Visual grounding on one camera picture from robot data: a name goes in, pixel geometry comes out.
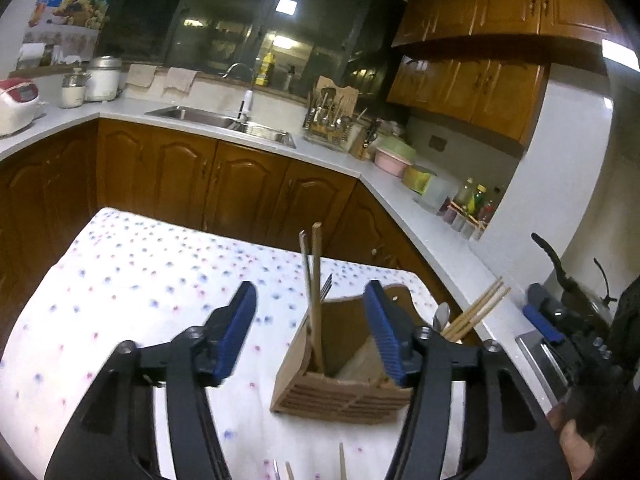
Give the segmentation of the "person's right hand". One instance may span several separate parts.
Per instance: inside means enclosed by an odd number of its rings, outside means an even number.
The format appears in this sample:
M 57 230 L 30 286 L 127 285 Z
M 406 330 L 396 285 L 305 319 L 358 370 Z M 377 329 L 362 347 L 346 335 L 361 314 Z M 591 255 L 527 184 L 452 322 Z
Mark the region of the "person's right hand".
M 613 479 L 612 423 L 615 413 L 606 401 L 572 387 L 548 411 L 547 420 L 559 439 L 572 479 Z

